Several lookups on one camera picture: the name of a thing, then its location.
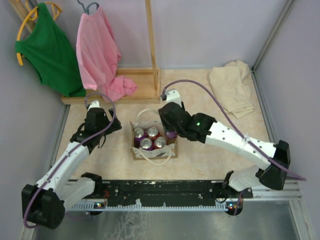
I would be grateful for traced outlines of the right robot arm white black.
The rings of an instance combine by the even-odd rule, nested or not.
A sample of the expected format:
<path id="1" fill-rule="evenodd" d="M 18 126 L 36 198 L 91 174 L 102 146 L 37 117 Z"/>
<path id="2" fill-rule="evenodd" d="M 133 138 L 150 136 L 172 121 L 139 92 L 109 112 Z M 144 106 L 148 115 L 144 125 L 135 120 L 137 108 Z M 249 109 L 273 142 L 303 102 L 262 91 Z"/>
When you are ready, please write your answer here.
<path id="1" fill-rule="evenodd" d="M 280 140 L 265 142 L 241 137 L 236 131 L 204 113 L 190 115 L 182 104 L 169 102 L 158 110 L 165 130 L 176 132 L 181 138 L 226 149 L 250 160 L 254 165 L 230 171 L 225 177 L 223 192 L 235 198 L 241 191 L 265 186 L 280 191 L 284 188 L 290 166 L 290 146 Z"/>

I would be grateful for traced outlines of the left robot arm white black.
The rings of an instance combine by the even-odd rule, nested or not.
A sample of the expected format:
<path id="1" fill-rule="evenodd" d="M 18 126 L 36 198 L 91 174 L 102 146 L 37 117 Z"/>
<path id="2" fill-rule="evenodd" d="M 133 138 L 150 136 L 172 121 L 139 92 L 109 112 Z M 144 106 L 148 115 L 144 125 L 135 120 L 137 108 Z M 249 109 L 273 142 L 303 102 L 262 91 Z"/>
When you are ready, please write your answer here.
<path id="1" fill-rule="evenodd" d="M 86 172 L 73 183 L 69 183 L 69 179 L 92 151 L 105 143 L 107 135 L 122 128 L 115 109 L 109 109 L 109 113 L 111 119 L 103 108 L 90 106 L 84 123 L 72 135 L 60 159 L 34 185 L 27 184 L 22 189 L 22 217 L 26 228 L 55 229 L 66 211 L 78 201 L 103 195 L 102 177 L 97 174 Z"/>

